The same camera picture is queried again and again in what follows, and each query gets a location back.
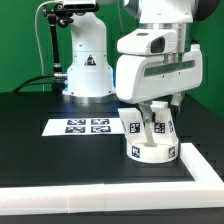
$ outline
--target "black cable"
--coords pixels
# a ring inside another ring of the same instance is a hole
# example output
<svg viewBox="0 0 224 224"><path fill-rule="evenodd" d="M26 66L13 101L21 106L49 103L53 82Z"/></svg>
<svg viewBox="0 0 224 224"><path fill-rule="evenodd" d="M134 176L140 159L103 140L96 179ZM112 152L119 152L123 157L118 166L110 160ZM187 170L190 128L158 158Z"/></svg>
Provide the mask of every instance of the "black cable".
<svg viewBox="0 0 224 224"><path fill-rule="evenodd" d="M193 9L193 12L192 12L193 18L195 18L196 14L198 12L198 8L199 8L199 0L195 0L195 6L194 6L194 9Z"/></svg>
<svg viewBox="0 0 224 224"><path fill-rule="evenodd" d="M38 85L48 85L48 84L51 85L52 82L30 83L30 84L20 85L19 87L17 87L16 89L13 90L13 93L18 93L23 87L38 86Z"/></svg>
<svg viewBox="0 0 224 224"><path fill-rule="evenodd" d="M46 75L46 76L37 76L35 78L29 79L25 82L23 82L21 85L19 85L18 87L16 87L12 92L13 93L18 93L20 89L22 89L24 86L26 86L27 84L34 82L34 81L38 81L41 79L47 79L47 78L54 78L54 75Z"/></svg>

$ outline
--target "black-and-white pattern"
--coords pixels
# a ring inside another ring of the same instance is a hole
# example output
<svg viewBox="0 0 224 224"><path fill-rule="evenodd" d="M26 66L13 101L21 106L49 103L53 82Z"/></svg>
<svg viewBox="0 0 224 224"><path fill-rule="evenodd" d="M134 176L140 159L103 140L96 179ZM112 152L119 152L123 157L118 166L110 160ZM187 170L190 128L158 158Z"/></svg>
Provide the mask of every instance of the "black-and-white pattern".
<svg viewBox="0 0 224 224"><path fill-rule="evenodd" d="M130 134L137 134L141 132L140 122L130 123Z"/></svg>
<svg viewBox="0 0 224 224"><path fill-rule="evenodd" d="M67 125L86 125L86 119L68 120Z"/></svg>
<svg viewBox="0 0 224 224"><path fill-rule="evenodd" d="M132 156L139 159L140 158L140 148L132 146Z"/></svg>
<svg viewBox="0 0 224 224"><path fill-rule="evenodd" d="M174 129L173 129L172 121L169 121L168 125L169 125L169 128L170 128L170 132L173 132Z"/></svg>
<svg viewBox="0 0 224 224"><path fill-rule="evenodd" d="M122 124L122 127L124 129L124 132L127 132L126 127L125 127L125 124L124 124L124 121L121 120L121 124Z"/></svg>
<svg viewBox="0 0 224 224"><path fill-rule="evenodd" d="M175 153L175 147L172 147L169 149L169 159L175 157L176 153Z"/></svg>
<svg viewBox="0 0 224 224"><path fill-rule="evenodd" d="M155 122L154 132L159 134L165 134L166 132L165 123Z"/></svg>
<svg viewBox="0 0 224 224"><path fill-rule="evenodd" d="M91 125L109 125L109 119L91 119Z"/></svg>
<svg viewBox="0 0 224 224"><path fill-rule="evenodd" d="M91 133L110 133L110 126L92 126Z"/></svg>
<svg viewBox="0 0 224 224"><path fill-rule="evenodd" d="M65 133L85 133L85 127L66 127Z"/></svg>

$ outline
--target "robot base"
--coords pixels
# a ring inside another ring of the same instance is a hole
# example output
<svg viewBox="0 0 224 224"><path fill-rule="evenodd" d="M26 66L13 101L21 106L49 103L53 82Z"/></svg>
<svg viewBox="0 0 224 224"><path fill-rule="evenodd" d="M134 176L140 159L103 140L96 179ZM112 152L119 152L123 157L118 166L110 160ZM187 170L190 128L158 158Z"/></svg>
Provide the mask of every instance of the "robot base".
<svg viewBox="0 0 224 224"><path fill-rule="evenodd" d="M127 141L127 155L138 162L166 163L177 158L178 144L147 146L144 143L131 144Z"/></svg>
<svg viewBox="0 0 224 224"><path fill-rule="evenodd" d="M114 101L117 99L116 94L110 94L102 97L78 97L73 96L67 93L66 90L63 91L63 99L65 101L80 103L80 104L100 104L100 103L107 103L110 101Z"/></svg>

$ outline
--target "paper sheet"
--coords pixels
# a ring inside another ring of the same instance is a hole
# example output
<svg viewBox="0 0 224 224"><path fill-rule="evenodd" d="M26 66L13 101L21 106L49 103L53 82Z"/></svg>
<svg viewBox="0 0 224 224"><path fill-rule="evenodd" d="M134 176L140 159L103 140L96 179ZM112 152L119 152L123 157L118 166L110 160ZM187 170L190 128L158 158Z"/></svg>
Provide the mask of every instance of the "paper sheet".
<svg viewBox="0 0 224 224"><path fill-rule="evenodd" d="M123 134L120 118L49 119L42 136Z"/></svg>

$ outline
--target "warning label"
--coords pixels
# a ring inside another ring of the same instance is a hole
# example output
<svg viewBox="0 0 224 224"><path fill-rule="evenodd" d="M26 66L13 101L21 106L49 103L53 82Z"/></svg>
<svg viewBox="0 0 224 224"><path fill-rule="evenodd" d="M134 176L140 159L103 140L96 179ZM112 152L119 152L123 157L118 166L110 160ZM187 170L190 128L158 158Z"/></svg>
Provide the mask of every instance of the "warning label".
<svg viewBox="0 0 224 224"><path fill-rule="evenodd" d="M96 66L96 62L94 61L92 55L90 55L90 56L88 57L88 59L87 59L85 65L86 65L86 66L88 66L88 65L90 65L90 66L91 66L91 65L92 65L92 66Z"/></svg>

